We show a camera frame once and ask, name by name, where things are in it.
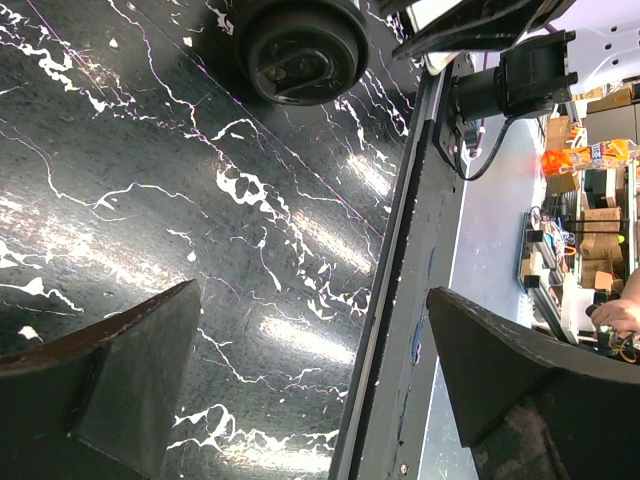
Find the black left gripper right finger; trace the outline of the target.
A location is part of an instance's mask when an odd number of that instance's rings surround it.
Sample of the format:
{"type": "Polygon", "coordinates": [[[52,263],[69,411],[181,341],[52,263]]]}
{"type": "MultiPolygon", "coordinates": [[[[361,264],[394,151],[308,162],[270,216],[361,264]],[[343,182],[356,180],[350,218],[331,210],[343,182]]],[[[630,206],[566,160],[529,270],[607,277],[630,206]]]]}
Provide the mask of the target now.
{"type": "Polygon", "coordinates": [[[462,446],[481,479],[636,479],[639,369],[444,287],[426,299],[462,446]]]}

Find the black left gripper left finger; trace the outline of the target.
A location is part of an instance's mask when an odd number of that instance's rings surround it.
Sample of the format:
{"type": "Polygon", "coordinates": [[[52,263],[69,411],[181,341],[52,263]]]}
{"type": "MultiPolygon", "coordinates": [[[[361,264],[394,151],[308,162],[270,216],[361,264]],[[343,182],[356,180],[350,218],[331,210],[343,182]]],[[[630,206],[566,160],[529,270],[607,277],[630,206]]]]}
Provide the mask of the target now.
{"type": "Polygon", "coordinates": [[[159,478],[199,317],[189,280],[3,356],[2,478],[159,478]]]}

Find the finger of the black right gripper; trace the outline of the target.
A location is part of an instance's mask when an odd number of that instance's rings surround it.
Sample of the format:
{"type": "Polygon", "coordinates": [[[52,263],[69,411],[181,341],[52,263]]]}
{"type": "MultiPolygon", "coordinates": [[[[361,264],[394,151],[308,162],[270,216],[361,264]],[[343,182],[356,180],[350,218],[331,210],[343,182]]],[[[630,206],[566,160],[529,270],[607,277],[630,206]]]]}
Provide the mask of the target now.
{"type": "Polygon", "coordinates": [[[396,60],[434,52],[503,51],[525,33],[561,17],[572,0],[466,0],[452,6],[393,50],[396,60]]]}

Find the single black lid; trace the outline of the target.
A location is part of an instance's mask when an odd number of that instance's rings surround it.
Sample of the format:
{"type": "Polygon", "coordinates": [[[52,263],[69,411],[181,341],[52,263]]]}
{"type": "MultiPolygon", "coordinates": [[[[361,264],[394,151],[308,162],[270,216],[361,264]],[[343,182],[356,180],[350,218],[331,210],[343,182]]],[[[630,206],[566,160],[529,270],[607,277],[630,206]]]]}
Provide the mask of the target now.
{"type": "Polygon", "coordinates": [[[359,82],[369,61],[357,1],[250,1],[233,39],[239,68],[272,104],[330,102],[359,82]]]}

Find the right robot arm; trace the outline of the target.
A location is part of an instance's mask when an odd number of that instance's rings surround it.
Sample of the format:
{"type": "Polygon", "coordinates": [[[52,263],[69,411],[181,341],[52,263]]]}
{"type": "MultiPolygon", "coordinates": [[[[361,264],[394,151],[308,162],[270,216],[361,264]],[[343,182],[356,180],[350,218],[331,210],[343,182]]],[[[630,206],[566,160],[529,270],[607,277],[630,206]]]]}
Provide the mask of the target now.
{"type": "Polygon", "coordinates": [[[450,143],[441,145],[440,152],[462,180],[469,178],[459,152],[465,126],[497,115],[505,119],[485,163],[471,177],[478,180],[515,121],[541,117],[570,100],[570,88],[578,81],[568,67],[568,45],[575,32],[535,33],[570,5],[544,0],[461,1],[394,49],[396,60],[455,51],[499,53],[499,63],[492,69],[445,77],[448,97],[437,114],[436,129],[450,133],[450,143]]]}

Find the person forearm and hand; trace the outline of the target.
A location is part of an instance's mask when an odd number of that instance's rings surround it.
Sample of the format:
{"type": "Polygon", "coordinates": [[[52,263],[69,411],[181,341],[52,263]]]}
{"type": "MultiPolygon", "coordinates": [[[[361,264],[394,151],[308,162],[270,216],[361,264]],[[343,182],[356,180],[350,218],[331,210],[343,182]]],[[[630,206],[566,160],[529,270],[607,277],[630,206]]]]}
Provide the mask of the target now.
{"type": "Polygon", "coordinates": [[[591,315],[595,327],[610,326],[618,332],[639,332],[639,270],[628,278],[619,299],[599,306],[591,315]]]}

